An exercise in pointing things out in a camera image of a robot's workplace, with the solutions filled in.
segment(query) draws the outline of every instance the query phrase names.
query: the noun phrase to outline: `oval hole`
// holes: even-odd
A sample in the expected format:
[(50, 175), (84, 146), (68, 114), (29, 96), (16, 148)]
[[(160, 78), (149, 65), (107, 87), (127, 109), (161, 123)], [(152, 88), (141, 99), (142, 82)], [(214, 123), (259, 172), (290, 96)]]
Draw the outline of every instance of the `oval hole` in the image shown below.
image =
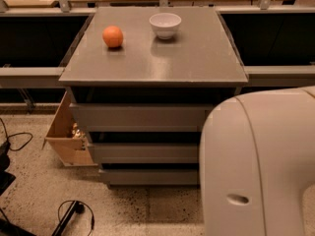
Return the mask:
[(249, 199), (244, 197), (244, 196), (240, 196), (240, 195), (236, 195), (236, 194), (229, 194), (227, 195), (227, 200), (236, 206), (246, 206), (249, 203)]

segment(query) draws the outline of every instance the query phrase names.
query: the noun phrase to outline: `speckled floor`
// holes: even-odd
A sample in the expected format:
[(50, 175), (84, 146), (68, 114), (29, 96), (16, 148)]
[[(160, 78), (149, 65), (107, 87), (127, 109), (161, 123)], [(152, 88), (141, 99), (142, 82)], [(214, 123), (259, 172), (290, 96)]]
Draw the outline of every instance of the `speckled floor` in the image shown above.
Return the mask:
[[(10, 151), (8, 172), (17, 178), (0, 196), (12, 223), (36, 235), (51, 235), (58, 224), (57, 210), (67, 200), (80, 200), (95, 216), (93, 235), (204, 235), (200, 190), (196, 188), (114, 188), (98, 181), (97, 167), (65, 167), (44, 137), (52, 111), (2, 110), (9, 135), (31, 132), (32, 141)], [(4, 133), (0, 127), (1, 143)], [(12, 148), (26, 137), (12, 140)], [(70, 221), (64, 235), (88, 235), (91, 214), (86, 210)]]

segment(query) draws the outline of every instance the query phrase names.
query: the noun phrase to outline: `orange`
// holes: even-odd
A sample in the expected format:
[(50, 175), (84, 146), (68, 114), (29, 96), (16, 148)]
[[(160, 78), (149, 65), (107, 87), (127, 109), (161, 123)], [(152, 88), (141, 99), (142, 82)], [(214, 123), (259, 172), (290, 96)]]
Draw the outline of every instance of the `orange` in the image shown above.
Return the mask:
[(103, 30), (102, 39), (109, 48), (115, 48), (121, 46), (124, 36), (119, 27), (109, 26)]

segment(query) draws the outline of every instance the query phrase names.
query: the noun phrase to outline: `cardboard box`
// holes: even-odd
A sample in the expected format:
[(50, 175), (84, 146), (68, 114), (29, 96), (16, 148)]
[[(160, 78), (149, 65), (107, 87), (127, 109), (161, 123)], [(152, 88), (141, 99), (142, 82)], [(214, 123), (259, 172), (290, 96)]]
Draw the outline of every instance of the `cardboard box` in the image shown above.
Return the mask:
[(49, 142), (65, 166), (96, 165), (88, 151), (87, 138), (72, 138), (75, 120), (69, 109), (70, 103), (70, 96), (65, 93), (45, 140)]

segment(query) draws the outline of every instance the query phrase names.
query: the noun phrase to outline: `white bowl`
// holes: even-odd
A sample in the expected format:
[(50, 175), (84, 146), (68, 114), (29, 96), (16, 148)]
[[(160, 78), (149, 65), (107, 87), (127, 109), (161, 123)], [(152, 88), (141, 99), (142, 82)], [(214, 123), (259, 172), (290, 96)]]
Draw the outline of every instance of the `white bowl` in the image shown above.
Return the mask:
[(172, 13), (158, 13), (150, 17), (152, 30), (161, 39), (170, 39), (178, 31), (181, 18)]

